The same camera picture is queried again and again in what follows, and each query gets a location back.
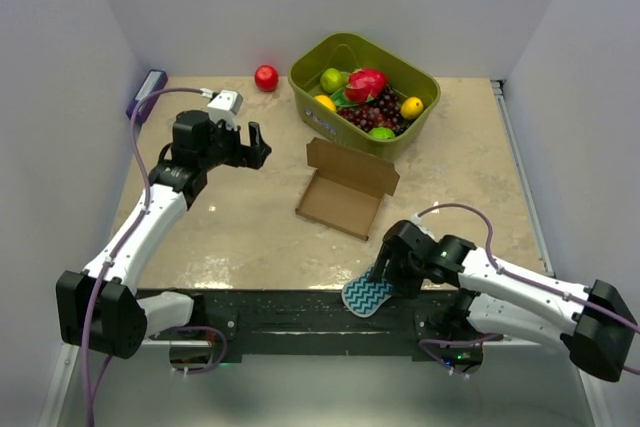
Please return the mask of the blue zigzag sponge cloth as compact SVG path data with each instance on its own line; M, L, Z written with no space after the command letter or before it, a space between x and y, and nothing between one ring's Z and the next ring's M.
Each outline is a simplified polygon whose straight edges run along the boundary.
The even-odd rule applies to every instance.
M369 318L393 296L393 285L386 279L370 282L372 268L349 281L341 290L341 298L349 312L359 318Z

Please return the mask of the brown cardboard paper box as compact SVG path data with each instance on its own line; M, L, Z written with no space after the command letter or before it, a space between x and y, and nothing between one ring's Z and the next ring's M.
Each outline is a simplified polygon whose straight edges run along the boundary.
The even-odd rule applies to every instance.
M306 145L314 170L295 213L359 240L369 239L383 200L400 176L392 162L328 140Z

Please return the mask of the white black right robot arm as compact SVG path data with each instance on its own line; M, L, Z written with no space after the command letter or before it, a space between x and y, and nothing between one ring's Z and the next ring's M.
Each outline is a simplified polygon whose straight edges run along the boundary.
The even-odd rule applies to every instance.
M571 362L603 381L617 382L638 324L620 292L597 280L591 286L547 277L491 256L474 243L445 235L433 239L409 220L384 235L368 274L393 294L416 297L426 280L463 293L463 305L445 316L459 340L501 334L566 348Z

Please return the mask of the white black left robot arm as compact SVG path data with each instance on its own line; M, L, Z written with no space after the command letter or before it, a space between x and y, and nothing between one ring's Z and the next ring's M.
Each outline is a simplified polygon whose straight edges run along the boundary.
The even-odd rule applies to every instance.
M138 299L139 281L151 257L207 184L210 170L260 169L271 147L258 123L248 125L249 142L225 118L200 110L177 115L172 141L144 176L137 206L104 250L81 271L66 271L55 287L64 342L128 359L148 337L174 329L185 339L200 337L207 315L198 300L178 291Z

